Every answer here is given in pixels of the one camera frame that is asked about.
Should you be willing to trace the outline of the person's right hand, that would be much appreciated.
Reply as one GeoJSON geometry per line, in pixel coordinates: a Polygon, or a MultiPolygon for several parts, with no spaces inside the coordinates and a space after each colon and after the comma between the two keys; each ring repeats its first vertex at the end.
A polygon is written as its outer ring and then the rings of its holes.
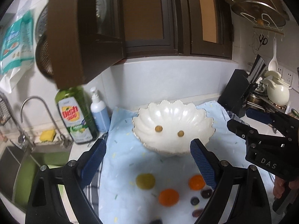
{"type": "MultiPolygon", "coordinates": [[[[294,181],[290,181],[288,184],[289,188],[292,190],[296,190],[299,187],[299,179],[297,178],[294,181]]],[[[282,197],[282,194],[285,191],[286,182],[285,180],[275,176],[274,181],[274,188],[273,188],[273,195],[275,198],[280,199],[282,197]]]]}

